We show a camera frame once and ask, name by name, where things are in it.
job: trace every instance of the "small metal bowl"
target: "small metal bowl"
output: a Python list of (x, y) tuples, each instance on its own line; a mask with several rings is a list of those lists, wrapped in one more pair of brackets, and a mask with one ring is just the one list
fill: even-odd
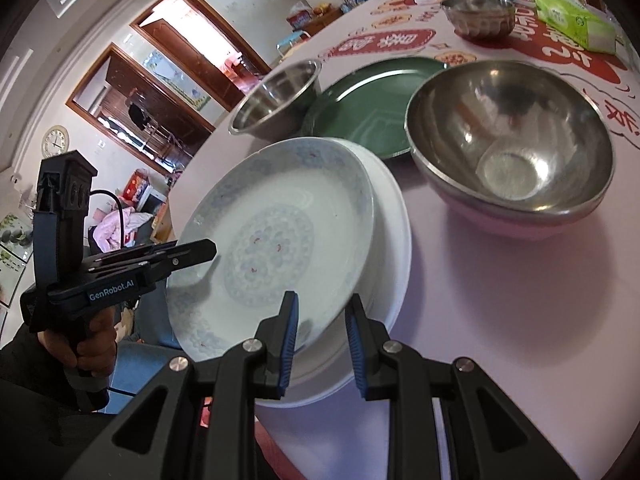
[(437, 73), (412, 97), (405, 128), (436, 192), (494, 234), (540, 239), (564, 230), (596, 209), (614, 172), (595, 105), (522, 62)]
[(516, 25), (509, 0), (443, 0), (440, 6), (456, 32), (472, 40), (504, 38)]
[(269, 74), (232, 112), (229, 133), (277, 142), (298, 132), (320, 94), (322, 63), (308, 59)]

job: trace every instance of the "plate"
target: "plate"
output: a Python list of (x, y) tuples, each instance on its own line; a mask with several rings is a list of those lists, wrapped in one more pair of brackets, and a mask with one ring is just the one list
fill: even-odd
[(429, 57), (379, 61), (340, 79), (306, 114), (302, 134), (351, 140), (392, 158), (409, 151), (404, 115), (414, 92), (446, 68)]
[(179, 243), (210, 238), (212, 262), (167, 281), (172, 329), (194, 359), (221, 356), (300, 298), (296, 350), (340, 314), (360, 281), (375, 226), (367, 171), (326, 139), (272, 144), (227, 173), (196, 208)]
[[(382, 226), (384, 258), (381, 260), (378, 270), (378, 284), (369, 305), (368, 315), (382, 321), (386, 329), (391, 330), (400, 313), (409, 284), (412, 258), (409, 215), (398, 183), (379, 158), (354, 142), (343, 139), (336, 139), (335, 142), (340, 142), (352, 150), (362, 161), (367, 173), (369, 173), (376, 195), (376, 203), (378, 204), (376, 226)], [(353, 379), (344, 316), (340, 315), (337, 320), (342, 323), (342, 345), (335, 358), (317, 370), (308, 380), (299, 384), (292, 382), (287, 389), (286, 396), (281, 400), (256, 399), (256, 404), (273, 408), (305, 406), (330, 396)], [(320, 340), (309, 350), (312, 350), (319, 342)]]

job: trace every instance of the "black cable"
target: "black cable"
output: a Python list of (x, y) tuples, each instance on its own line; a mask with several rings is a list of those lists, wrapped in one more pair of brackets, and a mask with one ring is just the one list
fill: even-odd
[(120, 213), (120, 248), (122, 249), (124, 248), (124, 215), (122, 213), (122, 204), (120, 203), (120, 199), (111, 191), (107, 191), (105, 189), (95, 189), (91, 193), (89, 193), (89, 196), (98, 194), (110, 196), (116, 201), (116, 206), (118, 206), (118, 213)]

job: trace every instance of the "stainless steel bowl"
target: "stainless steel bowl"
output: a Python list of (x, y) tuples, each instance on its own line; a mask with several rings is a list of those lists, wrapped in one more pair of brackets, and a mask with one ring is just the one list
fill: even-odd
[(322, 63), (308, 59), (269, 74), (232, 112), (229, 132), (258, 139), (288, 139), (297, 133), (320, 94)]
[[(545, 237), (546, 228), (578, 221), (613, 176), (613, 146), (595, 105), (526, 63), (479, 61), (437, 73), (412, 97), (405, 128), (439, 195), (500, 234)], [(527, 233), (531, 227), (542, 230)]]
[(516, 8), (509, 0), (443, 0), (440, 6), (456, 31), (467, 38), (503, 38), (516, 25)]

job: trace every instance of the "wall clock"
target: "wall clock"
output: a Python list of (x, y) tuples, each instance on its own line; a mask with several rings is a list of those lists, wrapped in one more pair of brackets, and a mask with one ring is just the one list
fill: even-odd
[(69, 149), (69, 132), (64, 126), (54, 126), (42, 137), (42, 156), (61, 155)]

